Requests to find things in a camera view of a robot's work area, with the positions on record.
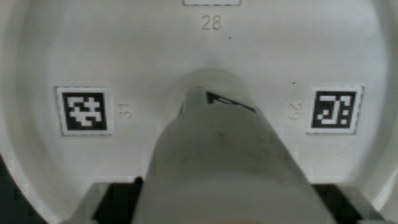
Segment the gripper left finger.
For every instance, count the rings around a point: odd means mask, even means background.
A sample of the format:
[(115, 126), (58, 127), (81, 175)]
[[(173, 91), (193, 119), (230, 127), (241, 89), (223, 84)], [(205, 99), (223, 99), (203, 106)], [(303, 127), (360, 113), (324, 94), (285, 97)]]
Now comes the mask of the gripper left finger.
[(143, 178), (93, 183), (70, 218), (60, 224), (131, 224)]

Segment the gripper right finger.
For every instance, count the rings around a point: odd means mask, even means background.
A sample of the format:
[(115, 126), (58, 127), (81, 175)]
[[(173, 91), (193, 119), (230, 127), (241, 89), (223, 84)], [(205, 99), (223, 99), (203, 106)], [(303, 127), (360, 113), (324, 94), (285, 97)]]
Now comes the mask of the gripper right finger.
[(312, 188), (335, 224), (385, 224), (385, 218), (351, 185), (322, 183)]

